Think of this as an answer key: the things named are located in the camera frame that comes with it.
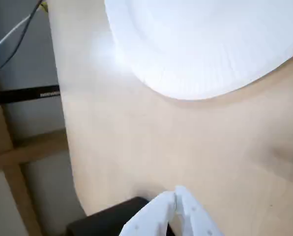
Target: wooden table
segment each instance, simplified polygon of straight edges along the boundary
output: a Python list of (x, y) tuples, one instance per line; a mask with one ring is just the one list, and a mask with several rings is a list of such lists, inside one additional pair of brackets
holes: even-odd
[(293, 236), (293, 59), (206, 101), (117, 57), (102, 0), (49, 0), (75, 187), (87, 214), (188, 187), (228, 236)]

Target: paper plate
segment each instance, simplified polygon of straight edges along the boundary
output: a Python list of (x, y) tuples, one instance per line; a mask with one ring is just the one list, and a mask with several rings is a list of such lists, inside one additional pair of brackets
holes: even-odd
[(172, 98), (241, 88), (293, 56), (293, 0), (105, 0), (135, 75)]

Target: white cable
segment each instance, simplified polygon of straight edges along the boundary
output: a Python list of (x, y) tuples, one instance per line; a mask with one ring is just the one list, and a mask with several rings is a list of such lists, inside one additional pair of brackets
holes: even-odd
[(18, 27), (20, 27), (23, 23), (25, 23), (28, 19), (29, 19), (29, 17), (30, 17), (30, 15), (28, 15), (26, 18), (24, 18), (22, 21), (20, 21), (15, 27), (13, 27), (13, 29), (12, 30), (10, 30), (10, 32), (9, 33), (7, 33), (6, 35), (5, 35), (5, 37), (3, 37), (2, 38), (2, 40), (0, 40), (0, 45), (18, 28)]

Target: wooden frame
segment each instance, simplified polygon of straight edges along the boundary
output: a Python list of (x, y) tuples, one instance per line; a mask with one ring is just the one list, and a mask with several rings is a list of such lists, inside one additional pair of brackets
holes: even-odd
[(25, 176), (21, 171), (21, 165), (67, 149), (65, 130), (41, 134), (14, 144), (0, 107), (0, 170), (4, 172), (29, 236), (44, 234), (34, 210)]

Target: gray wall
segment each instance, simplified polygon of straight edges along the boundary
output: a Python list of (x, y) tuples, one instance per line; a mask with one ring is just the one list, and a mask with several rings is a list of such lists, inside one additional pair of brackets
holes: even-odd
[[(0, 39), (30, 13), (35, 3), (32, 0), (0, 0)], [(19, 32), (0, 47), (0, 63), (12, 51)], [(0, 71), (0, 90), (57, 83), (48, 15), (39, 11), (18, 53)], [(4, 110), (14, 139), (64, 128), (59, 97), (10, 104)], [(73, 188), (68, 152), (30, 163), (24, 170), (41, 222), (49, 235), (62, 233), (66, 224), (84, 217)], [(0, 205), (4, 205), (0, 207), (0, 236), (26, 235), (10, 196), (0, 173)]]

